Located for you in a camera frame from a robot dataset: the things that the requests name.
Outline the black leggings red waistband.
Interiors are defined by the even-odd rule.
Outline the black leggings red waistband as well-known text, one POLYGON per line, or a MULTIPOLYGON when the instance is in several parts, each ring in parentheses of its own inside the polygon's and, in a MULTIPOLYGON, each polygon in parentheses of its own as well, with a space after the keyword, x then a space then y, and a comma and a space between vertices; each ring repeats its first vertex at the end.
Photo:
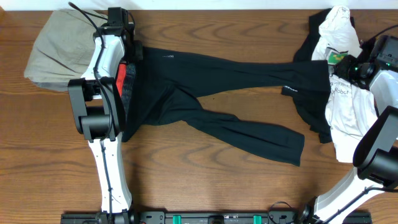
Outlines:
POLYGON ((143 124, 160 126, 184 121, 256 156, 299 166, 303 134, 208 111, 199 103, 202 96, 264 86, 280 86, 282 94, 293 99, 300 117, 318 133, 320 142, 331 142, 325 118, 331 88, 324 60, 246 63, 151 47, 144 48, 142 60, 127 66, 122 140, 130 140, 143 124))

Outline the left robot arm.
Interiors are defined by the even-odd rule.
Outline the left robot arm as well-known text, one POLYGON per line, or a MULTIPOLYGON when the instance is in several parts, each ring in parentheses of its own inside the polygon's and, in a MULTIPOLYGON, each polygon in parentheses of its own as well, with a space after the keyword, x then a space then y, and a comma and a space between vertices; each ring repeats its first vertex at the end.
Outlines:
POLYGON ((126 119, 118 84, 119 64, 131 46, 129 34, 123 27, 99 27, 88 68, 68 83, 76 129, 95 158, 102 203, 96 215, 62 215, 62 223, 137 223, 121 152, 126 119))

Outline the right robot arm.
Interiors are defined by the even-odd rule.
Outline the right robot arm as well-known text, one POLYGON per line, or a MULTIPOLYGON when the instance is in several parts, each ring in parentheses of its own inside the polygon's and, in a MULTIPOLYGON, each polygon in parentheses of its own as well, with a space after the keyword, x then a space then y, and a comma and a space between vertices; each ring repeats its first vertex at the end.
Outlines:
POLYGON ((391 54, 378 54, 362 64, 357 74, 374 94, 379 117, 356 147, 353 168, 315 199, 304 223, 343 223, 370 198, 397 192, 397 60, 391 54))

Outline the black white t-shirt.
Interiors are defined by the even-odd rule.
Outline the black white t-shirt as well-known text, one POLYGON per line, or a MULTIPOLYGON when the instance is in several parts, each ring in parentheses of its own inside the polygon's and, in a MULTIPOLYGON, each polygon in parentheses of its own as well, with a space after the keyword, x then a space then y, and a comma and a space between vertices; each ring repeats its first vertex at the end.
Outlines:
POLYGON ((374 95, 336 74, 339 62, 361 52, 349 8, 334 6, 308 18, 307 38, 294 55, 296 62, 328 63, 330 86, 323 93, 299 93, 295 103, 320 142, 333 143, 338 162, 352 162, 358 143, 377 119, 374 95))

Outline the folded khaki pants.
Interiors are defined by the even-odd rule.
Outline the folded khaki pants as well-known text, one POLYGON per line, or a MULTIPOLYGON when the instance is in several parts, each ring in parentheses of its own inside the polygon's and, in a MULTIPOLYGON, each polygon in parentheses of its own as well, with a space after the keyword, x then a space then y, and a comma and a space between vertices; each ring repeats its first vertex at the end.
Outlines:
POLYGON ((71 79, 88 68, 95 28, 75 10, 53 11, 36 38, 24 77, 40 88, 67 91, 71 79))

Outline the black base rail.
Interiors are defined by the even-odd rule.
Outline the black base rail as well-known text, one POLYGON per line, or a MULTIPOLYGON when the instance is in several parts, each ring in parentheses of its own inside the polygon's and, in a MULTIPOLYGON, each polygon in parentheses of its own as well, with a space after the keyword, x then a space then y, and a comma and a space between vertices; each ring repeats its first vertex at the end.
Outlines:
POLYGON ((269 224, 298 223, 299 216, 294 209, 277 209, 265 213, 168 213, 162 211, 123 211, 108 218, 106 212, 64 213, 60 222, 66 224, 269 224))

